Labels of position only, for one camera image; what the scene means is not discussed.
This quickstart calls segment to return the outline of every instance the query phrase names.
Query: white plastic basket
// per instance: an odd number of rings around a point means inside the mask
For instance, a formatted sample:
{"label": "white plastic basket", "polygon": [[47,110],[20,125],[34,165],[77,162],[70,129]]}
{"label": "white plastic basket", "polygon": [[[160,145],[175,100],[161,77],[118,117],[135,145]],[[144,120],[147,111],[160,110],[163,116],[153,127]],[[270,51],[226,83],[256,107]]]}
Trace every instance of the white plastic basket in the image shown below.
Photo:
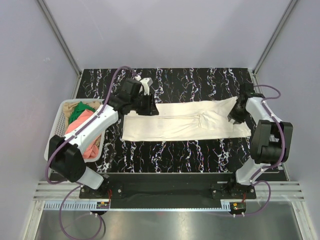
{"label": "white plastic basket", "polygon": [[[76,98],[76,99],[69,99],[69,100],[65,100],[63,101],[61,104],[60,104],[60,107],[58,109],[58,112],[55,116],[55,119],[54,119],[54,123],[53,123],[53,126],[52,126],[52,129],[51,129],[51,132],[50,132],[50,136],[49,136],[49,140],[46,144],[46,148],[45,148],[45,151],[44,151],[44,158],[45,160],[48,161],[48,153],[49,153],[49,141],[50,139],[54,136],[54,135],[58,135],[59,137],[63,137],[65,135],[65,132],[66,132],[66,127],[65,127],[65,120],[66,120],[66,117],[65,117],[65,114],[63,112],[63,106],[65,103],[76,103],[76,102],[83,102],[84,104],[86,103],[91,103],[91,102],[94,102],[94,101],[99,101],[99,102],[103,102],[103,99],[96,99],[96,98]],[[105,139],[105,132],[106,131],[103,131],[101,133],[101,141],[100,141],[100,146],[99,146],[99,153],[98,153],[98,156],[95,157],[95,158],[91,158],[91,159],[84,159],[84,162],[86,163],[92,163],[92,162],[95,162],[97,160],[99,160],[100,156],[101,156],[101,153],[102,153],[102,148],[103,148],[103,145],[104,145],[104,139]]]}

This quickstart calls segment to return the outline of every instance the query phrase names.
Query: gray wall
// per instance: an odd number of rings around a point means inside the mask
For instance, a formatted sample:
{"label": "gray wall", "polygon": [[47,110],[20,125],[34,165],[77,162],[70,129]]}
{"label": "gray wall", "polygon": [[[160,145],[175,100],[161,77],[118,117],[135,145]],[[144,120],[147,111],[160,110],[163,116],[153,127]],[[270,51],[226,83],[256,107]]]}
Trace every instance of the gray wall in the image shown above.
{"label": "gray wall", "polygon": [[258,81],[282,92],[272,110],[293,124],[287,162],[289,175],[302,185],[320,236],[320,1],[302,0],[258,73]]}
{"label": "gray wall", "polygon": [[1,1],[0,33],[0,239],[18,240],[76,74],[35,0]]}
{"label": "gray wall", "polygon": [[290,0],[46,0],[80,68],[254,68]]}

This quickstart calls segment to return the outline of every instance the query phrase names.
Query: pink cloth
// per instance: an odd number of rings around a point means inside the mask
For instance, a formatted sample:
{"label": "pink cloth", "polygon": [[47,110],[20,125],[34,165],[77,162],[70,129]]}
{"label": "pink cloth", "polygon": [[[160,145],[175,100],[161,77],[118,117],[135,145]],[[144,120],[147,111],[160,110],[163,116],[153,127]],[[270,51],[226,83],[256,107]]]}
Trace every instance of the pink cloth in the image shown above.
{"label": "pink cloth", "polygon": [[[81,115],[75,121],[70,123],[65,134],[68,134],[75,130],[77,127],[83,124],[88,118],[90,118],[92,114],[94,114],[93,111],[90,111],[88,109],[84,110],[83,113],[81,113]],[[98,156],[99,148],[97,147],[97,145],[95,145],[97,138],[92,143],[90,143],[90,145],[85,150],[84,154],[82,155],[84,159],[94,159]]]}

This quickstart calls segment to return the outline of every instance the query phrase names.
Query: marble pattern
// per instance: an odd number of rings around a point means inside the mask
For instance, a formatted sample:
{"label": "marble pattern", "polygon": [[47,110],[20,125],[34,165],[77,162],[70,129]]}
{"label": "marble pattern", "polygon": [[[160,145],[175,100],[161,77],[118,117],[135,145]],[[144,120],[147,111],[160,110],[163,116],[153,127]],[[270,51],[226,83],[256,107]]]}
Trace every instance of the marble pattern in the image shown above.
{"label": "marble pattern", "polygon": [[[85,69],[77,98],[105,98],[115,69]],[[223,100],[239,94],[239,85],[250,82],[246,68],[143,68],[142,78],[153,79],[156,103]],[[114,93],[123,79],[122,70],[112,86]],[[251,118],[249,128],[254,128]],[[88,166],[100,173],[214,173],[233,172],[249,157],[249,138],[193,141],[123,141],[122,121],[106,130],[100,160]]]}

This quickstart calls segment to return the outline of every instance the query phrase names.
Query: gray floor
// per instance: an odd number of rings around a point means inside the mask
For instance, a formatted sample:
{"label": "gray floor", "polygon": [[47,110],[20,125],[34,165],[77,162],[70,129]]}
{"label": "gray floor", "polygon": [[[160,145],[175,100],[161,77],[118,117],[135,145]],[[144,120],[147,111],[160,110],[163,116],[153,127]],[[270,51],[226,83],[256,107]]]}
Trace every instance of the gray floor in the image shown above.
{"label": "gray floor", "polygon": [[[248,212],[258,209],[248,203]],[[83,211],[64,211],[68,226]],[[290,203],[271,202],[261,213],[251,217],[225,217],[228,213],[209,212],[107,212],[103,215],[106,233],[102,240],[302,240]],[[66,228],[73,237],[85,239],[99,227],[93,216],[84,217]],[[68,239],[61,232],[58,211],[44,211],[36,240]]]}

